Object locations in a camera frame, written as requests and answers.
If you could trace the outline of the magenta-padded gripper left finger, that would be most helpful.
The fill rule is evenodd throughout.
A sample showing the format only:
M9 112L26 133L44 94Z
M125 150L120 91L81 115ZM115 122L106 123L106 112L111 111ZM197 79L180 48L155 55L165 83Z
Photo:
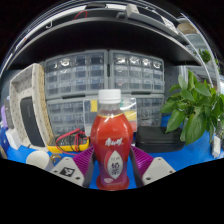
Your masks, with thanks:
M94 169L94 149L92 147L75 155L64 157L51 173L76 185L88 188Z

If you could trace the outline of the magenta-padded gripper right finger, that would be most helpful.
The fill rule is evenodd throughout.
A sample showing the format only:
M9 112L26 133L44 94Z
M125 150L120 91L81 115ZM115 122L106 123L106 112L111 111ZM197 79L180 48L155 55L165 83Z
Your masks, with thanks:
M153 158L137 147L131 147L130 158L137 187L143 187L175 173L175 170L162 157Z

